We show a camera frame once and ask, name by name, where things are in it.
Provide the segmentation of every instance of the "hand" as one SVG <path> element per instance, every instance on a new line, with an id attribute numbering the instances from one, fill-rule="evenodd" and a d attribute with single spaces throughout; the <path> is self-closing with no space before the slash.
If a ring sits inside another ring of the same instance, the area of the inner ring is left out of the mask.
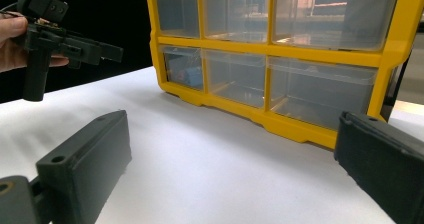
<path id="1" fill-rule="evenodd" d="M 24 34 L 27 26 L 28 21 L 25 17 L 0 14 L 0 72 L 26 67 L 28 52 L 10 38 Z M 51 58 L 50 66 L 64 66 L 68 62 L 68 58 L 54 55 Z"/>

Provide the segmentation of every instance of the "black plastic part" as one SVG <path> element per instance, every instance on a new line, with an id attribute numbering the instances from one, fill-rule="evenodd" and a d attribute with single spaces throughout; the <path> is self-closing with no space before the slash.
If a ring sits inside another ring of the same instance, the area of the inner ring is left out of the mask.
<path id="1" fill-rule="evenodd" d="M 424 223 L 424 142 L 345 112 L 334 157 L 396 223 Z"/>
<path id="2" fill-rule="evenodd" d="M 80 68 L 82 62 L 98 65 L 101 59 L 121 62 L 122 48 L 69 35 L 59 27 L 68 10 L 66 1 L 18 0 L 16 8 L 28 19 L 26 34 L 13 39 L 29 53 L 23 99 L 43 100 L 52 54 L 67 57 L 73 69 Z"/>
<path id="3" fill-rule="evenodd" d="M 130 161 L 126 112 L 100 116 L 40 159 L 31 183 L 0 179 L 0 223 L 94 224 Z"/>
<path id="4" fill-rule="evenodd" d="M 383 106 L 381 107 L 380 115 L 384 118 L 384 120 L 388 121 L 390 115 L 392 114 L 393 108 L 396 104 L 397 96 L 400 90 L 400 86 L 402 84 L 403 76 L 405 74 L 406 67 L 408 66 L 409 58 L 411 54 L 409 54 L 408 59 L 401 65 L 400 73 L 396 76 L 397 69 L 392 74 L 392 78 L 390 80 L 389 86 L 387 87 L 386 96 L 384 97 Z"/>
<path id="5" fill-rule="evenodd" d="M 0 179 L 0 223 L 41 223 L 26 177 Z"/>
<path id="6" fill-rule="evenodd" d="M 25 84 L 22 98 L 27 101 L 42 101 L 46 88 L 51 52 L 33 51 L 28 55 Z"/>
<path id="7" fill-rule="evenodd" d="M 101 116 L 37 162 L 54 223 L 95 223 L 131 161 L 125 111 Z"/>
<path id="8" fill-rule="evenodd" d="M 70 68 L 77 69 L 81 62 L 98 65 L 100 60 L 120 62 L 123 49 L 91 39 L 68 35 L 65 29 L 41 24 L 28 24 L 24 48 L 29 51 L 23 99 L 42 101 L 49 71 L 51 54 L 70 59 Z"/>
<path id="9" fill-rule="evenodd" d="M 418 26 L 418 33 L 424 33 L 424 22 L 420 22 L 420 25 Z"/>

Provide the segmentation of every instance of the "black handle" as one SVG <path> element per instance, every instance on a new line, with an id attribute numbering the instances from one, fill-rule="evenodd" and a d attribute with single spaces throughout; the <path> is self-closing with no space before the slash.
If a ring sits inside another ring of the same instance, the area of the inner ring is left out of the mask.
<path id="1" fill-rule="evenodd" d="M 37 50 L 29 52 L 23 93 L 24 100 L 34 102 L 43 100 L 50 59 L 51 51 Z"/>

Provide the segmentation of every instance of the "dark wall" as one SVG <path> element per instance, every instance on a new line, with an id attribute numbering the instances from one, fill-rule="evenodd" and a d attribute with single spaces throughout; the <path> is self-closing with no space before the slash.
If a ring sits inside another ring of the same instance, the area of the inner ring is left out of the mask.
<path id="1" fill-rule="evenodd" d="M 17 0 L 0 0 L 3 8 Z M 46 92 L 101 80 L 152 65 L 150 22 L 146 0 L 77 0 L 61 27 L 96 41 L 124 48 L 121 63 L 102 60 L 99 66 L 82 64 L 81 69 L 50 68 Z M 0 73 L 0 103 L 20 99 L 25 68 Z"/>

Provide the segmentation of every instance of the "white surface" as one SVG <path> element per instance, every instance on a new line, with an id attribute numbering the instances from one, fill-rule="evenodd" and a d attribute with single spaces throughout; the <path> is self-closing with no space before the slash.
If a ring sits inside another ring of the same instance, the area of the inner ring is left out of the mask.
<path id="1" fill-rule="evenodd" d="M 0 105 L 0 176 L 34 178 L 37 160 L 118 109 L 133 161 L 97 223 L 393 223 L 332 152 L 187 104 L 159 89 L 153 68 Z M 408 110 L 391 123 L 424 140 L 424 115 Z"/>

